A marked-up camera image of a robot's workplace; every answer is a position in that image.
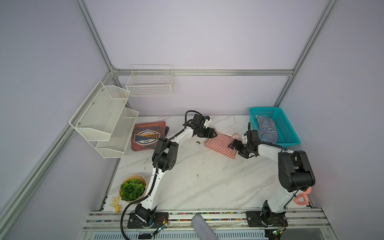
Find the teal plastic basket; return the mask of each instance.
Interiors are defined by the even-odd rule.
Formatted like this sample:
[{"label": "teal plastic basket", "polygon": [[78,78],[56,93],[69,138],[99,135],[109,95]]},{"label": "teal plastic basket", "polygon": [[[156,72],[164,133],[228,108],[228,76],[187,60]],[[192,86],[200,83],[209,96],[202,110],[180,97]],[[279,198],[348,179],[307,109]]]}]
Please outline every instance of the teal plastic basket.
[{"label": "teal plastic basket", "polygon": [[275,121],[277,134],[279,135],[276,143],[277,145],[289,147],[300,144],[299,137],[295,133],[292,125],[289,123],[288,118],[285,116],[281,108],[250,108],[249,114],[251,115],[251,125],[253,129],[257,129],[258,126],[256,116],[268,117]]}]

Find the gray rod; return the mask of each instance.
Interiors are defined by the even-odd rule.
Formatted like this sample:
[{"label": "gray rod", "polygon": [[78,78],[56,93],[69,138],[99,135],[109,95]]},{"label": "gray rod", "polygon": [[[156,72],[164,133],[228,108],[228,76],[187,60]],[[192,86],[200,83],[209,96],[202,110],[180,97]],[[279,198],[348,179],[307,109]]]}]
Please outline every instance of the gray rod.
[{"label": "gray rod", "polygon": [[108,70],[112,71],[113,66],[111,64],[111,61],[109,60],[109,57],[107,55],[107,51],[105,50],[105,47],[101,41],[100,35],[96,30],[95,24],[92,20],[91,14],[89,13],[89,10],[88,10],[88,7],[87,7],[85,1],[84,0],[74,0],[74,2],[75,2],[76,6],[80,12],[80,15],[81,15],[81,17],[85,23],[85,26],[87,27],[87,29],[91,35],[93,42],[96,45],[98,52],[101,55],[101,58],[105,64],[105,66],[107,67]]},{"label": "gray rod", "polygon": [[313,45],[315,44],[316,40],[319,38],[320,32],[323,30],[325,23],[331,16],[338,1],[339,0],[328,0],[327,5],[325,6],[323,12],[321,13],[319,20],[317,21],[310,37],[308,38],[307,43],[305,44],[303,50],[301,51],[299,58],[297,59],[295,67],[293,68],[294,70],[293,75],[289,76],[287,81],[285,82],[283,89],[281,90],[279,96],[276,99],[275,104],[273,105],[274,107],[280,106],[289,88],[292,86],[292,83],[295,80],[297,74],[299,73],[301,67],[303,66],[305,60],[307,59],[310,51],[312,50]]},{"label": "gray rod", "polygon": [[[129,76],[131,69],[113,70],[115,76]],[[175,76],[291,76],[292,69],[174,69]]]},{"label": "gray rod", "polygon": [[[112,78],[112,73],[107,71],[101,80],[102,83],[108,82]],[[94,94],[98,89],[94,89],[87,100],[81,105],[82,111],[85,111],[90,101],[92,101]],[[5,239],[5,236],[11,230],[12,226],[16,222],[17,218],[23,212],[28,202],[33,197],[34,193],[50,171],[51,167],[55,164],[57,157],[61,150],[65,147],[74,129],[68,123],[64,130],[61,132],[59,137],[45,153],[43,158],[40,160],[38,165],[32,171],[32,173],[25,180],[23,185],[19,188],[12,200],[5,207],[3,212],[0,213],[0,240]]]}]

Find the black mounting plate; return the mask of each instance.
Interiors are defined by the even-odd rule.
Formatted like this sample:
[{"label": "black mounting plate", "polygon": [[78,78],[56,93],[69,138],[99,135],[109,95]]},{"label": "black mounting plate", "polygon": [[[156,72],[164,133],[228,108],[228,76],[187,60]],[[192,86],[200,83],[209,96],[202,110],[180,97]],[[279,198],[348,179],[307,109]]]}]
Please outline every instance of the black mounting plate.
[{"label": "black mounting plate", "polygon": [[[162,220],[168,222],[168,216],[169,216],[169,214],[167,212],[155,212],[155,221],[153,222],[153,225],[150,228],[158,229],[159,227],[161,227],[163,225]],[[144,228],[141,225],[141,223],[143,223],[143,222],[135,215],[135,212],[131,212],[129,215],[127,228],[129,228],[129,229]]]},{"label": "black mounting plate", "polygon": [[[245,212],[247,216],[247,221],[248,221],[248,227],[265,227],[265,225],[262,224],[262,219],[261,219],[261,211],[248,211]],[[288,226],[288,222],[286,218],[283,219],[285,222],[285,226]],[[270,227],[283,227],[283,224],[280,221],[277,221],[275,224],[273,224]]]}]

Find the red clothing item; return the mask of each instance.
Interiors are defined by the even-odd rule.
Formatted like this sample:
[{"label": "red clothing item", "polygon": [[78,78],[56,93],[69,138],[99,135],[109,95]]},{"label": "red clothing item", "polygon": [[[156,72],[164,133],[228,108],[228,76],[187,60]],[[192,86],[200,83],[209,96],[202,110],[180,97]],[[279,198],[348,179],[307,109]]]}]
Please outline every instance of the red clothing item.
[{"label": "red clothing item", "polygon": [[166,123],[147,122],[135,124],[133,129],[131,148],[133,151],[155,149],[160,137],[165,137]]}]

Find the paper pot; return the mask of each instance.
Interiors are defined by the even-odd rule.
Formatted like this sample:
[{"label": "paper pot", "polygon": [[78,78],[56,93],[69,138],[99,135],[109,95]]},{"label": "paper pot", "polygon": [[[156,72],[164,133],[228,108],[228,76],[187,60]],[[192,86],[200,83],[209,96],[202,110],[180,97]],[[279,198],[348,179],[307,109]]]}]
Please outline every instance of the paper pot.
[{"label": "paper pot", "polygon": [[[135,179],[135,178],[144,182],[145,190],[144,190],[143,194],[138,198],[138,199],[141,199],[141,198],[143,198],[145,196],[145,193],[147,192],[147,181],[145,180],[145,178],[142,175],[135,174],[135,175],[129,176],[121,184],[125,183],[129,179]],[[120,190],[119,190],[120,197],[122,197],[122,195],[121,195],[121,192],[122,192],[121,184],[120,184]]]}]

